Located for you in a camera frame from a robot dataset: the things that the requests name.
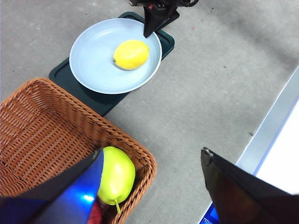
yellow lemon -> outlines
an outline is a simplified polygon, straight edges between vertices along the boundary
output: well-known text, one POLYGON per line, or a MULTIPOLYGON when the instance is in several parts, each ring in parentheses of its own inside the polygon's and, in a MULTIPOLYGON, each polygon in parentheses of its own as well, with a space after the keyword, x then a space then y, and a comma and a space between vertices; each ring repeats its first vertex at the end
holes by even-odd
POLYGON ((149 52, 150 49, 144 42, 129 40, 116 48, 113 58, 118 67, 125 70, 133 70, 146 62, 149 52))

wicker basket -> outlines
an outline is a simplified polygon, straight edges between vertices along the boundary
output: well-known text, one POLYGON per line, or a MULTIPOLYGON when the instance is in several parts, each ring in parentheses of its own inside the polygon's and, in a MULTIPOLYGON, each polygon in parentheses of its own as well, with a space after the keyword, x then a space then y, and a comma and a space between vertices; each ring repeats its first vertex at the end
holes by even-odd
POLYGON ((0 196, 17 196, 111 145, 127 153, 136 168, 122 213, 115 206, 103 208, 103 224, 122 224, 156 175, 147 149, 48 79, 23 84, 1 103, 0 117, 0 196))

floor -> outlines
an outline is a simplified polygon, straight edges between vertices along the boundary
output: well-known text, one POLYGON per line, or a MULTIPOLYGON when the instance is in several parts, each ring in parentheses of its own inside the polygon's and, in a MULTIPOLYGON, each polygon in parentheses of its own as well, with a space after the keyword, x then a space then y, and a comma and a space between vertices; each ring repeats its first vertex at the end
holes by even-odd
MULTIPOLYGON (((1 1, 1 99, 69 55, 127 0, 1 1)), ((164 28, 174 50, 106 118, 147 147, 157 176, 126 223, 197 224, 210 203, 199 151, 236 162, 299 64, 299 2, 202 0, 164 28)))

dark green tray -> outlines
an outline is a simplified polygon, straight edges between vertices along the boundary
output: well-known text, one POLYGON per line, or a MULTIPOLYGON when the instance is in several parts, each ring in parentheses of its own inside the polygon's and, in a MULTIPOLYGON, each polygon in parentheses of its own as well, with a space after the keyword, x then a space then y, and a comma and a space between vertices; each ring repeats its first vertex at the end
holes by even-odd
MULTIPOLYGON (((144 23, 144 19, 133 12, 126 12, 119 18, 130 18, 144 23)), ((174 48, 174 39, 162 30, 156 32, 162 46, 162 59, 164 59, 174 48)), ((105 116, 129 93, 109 95, 94 92, 81 85, 73 76, 69 58, 65 59, 49 74, 50 80, 67 90, 70 94, 81 100, 98 114, 105 116)))

light blue plate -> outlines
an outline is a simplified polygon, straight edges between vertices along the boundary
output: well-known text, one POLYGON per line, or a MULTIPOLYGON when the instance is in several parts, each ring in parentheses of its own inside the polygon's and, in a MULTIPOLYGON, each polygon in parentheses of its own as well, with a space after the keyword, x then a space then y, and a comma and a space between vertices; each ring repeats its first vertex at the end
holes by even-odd
POLYGON ((143 27, 141 22, 118 18, 85 30, 70 52, 74 77, 86 88, 106 94, 129 92, 145 84, 160 65, 162 47, 155 33, 148 38, 143 36, 143 27), (149 47, 148 60, 135 70, 119 69, 113 62, 115 49, 127 40, 140 40, 149 47))

